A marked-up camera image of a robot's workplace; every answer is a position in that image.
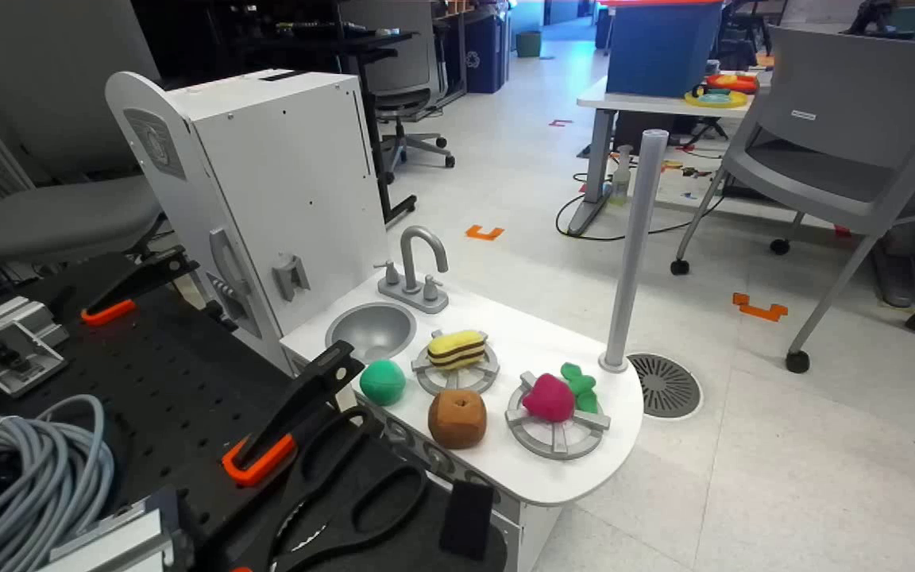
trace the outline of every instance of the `floor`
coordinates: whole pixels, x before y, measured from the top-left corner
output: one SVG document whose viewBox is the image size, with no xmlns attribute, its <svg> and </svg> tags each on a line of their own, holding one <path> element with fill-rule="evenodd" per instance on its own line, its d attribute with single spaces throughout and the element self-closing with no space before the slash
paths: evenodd
<svg viewBox="0 0 915 572">
<path fill-rule="evenodd" d="M 424 130 L 452 140 L 459 168 L 414 157 L 398 194 L 418 194 L 405 227 L 446 238 L 456 289 L 601 339 L 622 245 L 566 240 L 553 212 L 578 191 L 575 153 L 591 116 L 575 91 L 604 60 L 588 41 L 548 44 L 548 55 L 516 60 L 502 91 L 466 96 L 427 122 Z M 699 191 L 673 170 L 663 178 L 666 194 L 679 184 Z M 685 205 L 658 205 L 654 227 L 685 215 Z M 470 240 L 470 227 L 504 233 Z M 627 210 L 612 205 L 593 236 L 622 227 Z M 666 272 L 679 236 L 649 240 L 628 349 L 683 361 L 704 399 L 685 419 L 646 419 L 627 468 L 566 511 L 545 572 L 915 570 L 915 332 L 863 272 L 809 336 L 815 371 L 787 375 L 781 352 L 853 240 L 809 230 L 776 257 L 766 245 L 777 230 L 729 210 L 709 215 L 685 280 Z M 733 292 L 791 314 L 745 317 Z"/>
</svg>

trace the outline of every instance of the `black cable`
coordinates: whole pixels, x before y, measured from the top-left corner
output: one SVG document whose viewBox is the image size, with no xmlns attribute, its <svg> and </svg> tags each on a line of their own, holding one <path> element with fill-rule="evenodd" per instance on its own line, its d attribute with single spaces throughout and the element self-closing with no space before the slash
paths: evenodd
<svg viewBox="0 0 915 572">
<path fill-rule="evenodd" d="M 701 221 L 709 212 L 716 212 L 716 210 L 720 205 L 720 200 L 723 200 L 723 194 L 720 194 L 699 218 L 691 218 L 691 221 L 679 221 L 679 227 L 663 227 L 663 230 L 649 230 L 649 236 L 683 233 L 683 230 Z M 572 233 L 566 233 L 566 230 L 559 227 L 559 218 L 564 218 L 564 212 L 566 212 L 569 205 L 575 205 L 575 202 L 582 202 L 582 198 L 572 198 L 572 200 L 566 200 L 566 202 L 556 210 L 556 218 L 553 218 L 556 236 L 572 238 L 572 240 L 627 240 L 627 236 L 572 236 Z"/>
</svg>

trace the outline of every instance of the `metal pole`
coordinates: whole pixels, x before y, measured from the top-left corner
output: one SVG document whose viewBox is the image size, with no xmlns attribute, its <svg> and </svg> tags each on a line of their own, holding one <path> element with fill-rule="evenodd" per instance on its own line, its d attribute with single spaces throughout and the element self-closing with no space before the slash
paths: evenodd
<svg viewBox="0 0 915 572">
<path fill-rule="evenodd" d="M 622 245 L 622 272 L 618 285 L 607 352 L 599 358 L 599 366 L 607 371 L 627 371 L 627 326 L 635 307 L 639 268 L 641 268 L 654 191 L 660 178 L 660 158 L 666 157 L 666 140 L 671 140 L 666 130 L 646 130 L 641 135 L 639 176 L 635 176 L 635 191 L 628 200 L 628 221 L 627 221 L 627 245 Z"/>
</svg>

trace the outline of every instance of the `table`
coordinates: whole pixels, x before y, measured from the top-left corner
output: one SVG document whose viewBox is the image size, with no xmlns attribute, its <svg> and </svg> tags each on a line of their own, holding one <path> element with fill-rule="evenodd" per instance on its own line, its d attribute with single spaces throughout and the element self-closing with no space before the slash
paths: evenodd
<svg viewBox="0 0 915 572">
<path fill-rule="evenodd" d="M 618 114 L 676 114 L 676 116 L 733 116 L 733 122 L 748 114 L 748 109 L 699 109 L 683 97 L 607 91 L 607 78 L 582 91 L 578 105 L 593 109 L 593 124 L 591 124 L 584 200 L 572 215 L 569 236 L 584 236 L 611 200 L 607 158 Z"/>
<path fill-rule="evenodd" d="M 392 44 L 400 44 L 414 38 L 414 31 L 400 28 L 386 28 L 378 34 L 346 34 L 346 38 L 237 38 L 233 41 L 235 55 L 256 58 L 276 68 L 309 68 L 312 60 L 352 60 L 352 73 L 360 76 L 363 85 L 363 109 L 367 109 L 367 130 L 368 130 L 368 150 L 371 150 L 371 168 L 376 168 L 376 184 L 382 198 L 382 215 L 387 227 L 398 218 L 409 215 L 415 210 L 415 198 L 405 198 L 400 202 L 392 200 L 392 184 L 386 176 L 386 153 L 382 153 L 382 126 L 376 116 L 376 102 L 368 96 L 368 76 L 367 68 L 382 58 L 394 58 Z"/>
<path fill-rule="evenodd" d="M 435 330 L 464 330 L 477 326 L 491 332 L 491 345 L 500 355 L 500 377 L 487 399 L 487 439 L 477 449 L 446 452 L 432 442 L 430 431 L 430 402 L 414 377 L 408 381 L 405 398 L 394 407 L 386 407 L 382 417 L 394 427 L 392 431 L 409 452 L 424 455 L 435 472 L 446 477 L 480 477 L 500 487 L 496 511 L 502 533 L 510 533 L 510 572 L 530 572 L 548 545 L 564 507 L 578 501 L 607 483 L 628 457 L 641 431 L 641 381 L 628 366 L 622 375 L 599 368 L 604 345 L 575 330 L 556 326 L 517 307 L 500 305 L 477 292 L 449 285 L 452 305 L 442 314 L 414 312 L 415 330 L 414 339 L 394 355 L 400 368 L 424 352 Z M 378 275 L 334 301 L 328 312 L 316 314 L 303 326 L 283 336 L 283 345 L 312 358 L 323 345 L 323 332 L 334 317 L 360 305 L 394 305 L 378 296 Z M 512 430 L 504 427 L 504 411 L 512 393 L 522 389 L 522 371 L 556 371 L 564 361 L 578 361 L 588 375 L 599 377 L 599 398 L 611 417 L 604 442 L 575 461 L 553 461 L 527 452 Z"/>
<path fill-rule="evenodd" d="M 108 413 L 108 445 L 120 455 L 111 507 L 161 487 L 177 489 L 181 523 L 197 542 L 197 570 L 228 570 L 250 538 L 250 523 L 283 501 L 233 487 L 218 469 L 218 455 L 256 430 L 294 390 L 294 381 L 241 345 L 226 323 L 184 305 L 175 289 L 144 296 L 141 307 L 111 326 L 80 326 L 77 312 L 125 269 L 125 257 L 103 257 L 25 289 L 29 300 L 47 301 L 70 330 L 61 345 L 70 366 L 21 399 L 0 393 L 0 411 L 37 413 L 68 393 L 99 393 Z M 363 477 L 386 464 L 400 464 L 392 445 L 368 445 L 352 461 L 360 469 L 351 469 L 346 487 L 363 489 Z M 367 552 L 328 560 L 318 572 L 424 566 L 500 572 L 504 542 L 496 528 L 482 563 L 440 549 L 446 506 L 449 492 L 430 487 L 430 498 L 400 533 Z"/>
</svg>

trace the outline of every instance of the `orange object on floor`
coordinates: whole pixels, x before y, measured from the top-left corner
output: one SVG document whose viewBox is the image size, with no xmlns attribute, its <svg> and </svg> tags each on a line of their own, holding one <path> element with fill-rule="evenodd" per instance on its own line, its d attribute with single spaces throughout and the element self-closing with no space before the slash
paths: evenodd
<svg viewBox="0 0 915 572">
<path fill-rule="evenodd" d="M 502 236 L 502 227 L 496 227 L 491 233 L 482 233 L 482 227 L 470 227 L 464 236 L 472 240 L 496 240 Z"/>
<path fill-rule="evenodd" d="M 754 305 L 748 292 L 733 292 L 733 305 L 736 305 L 740 314 L 762 317 L 762 322 L 776 322 L 776 323 L 777 323 L 781 317 L 787 317 L 787 305 L 768 305 L 768 307 L 762 307 L 762 305 Z"/>
</svg>

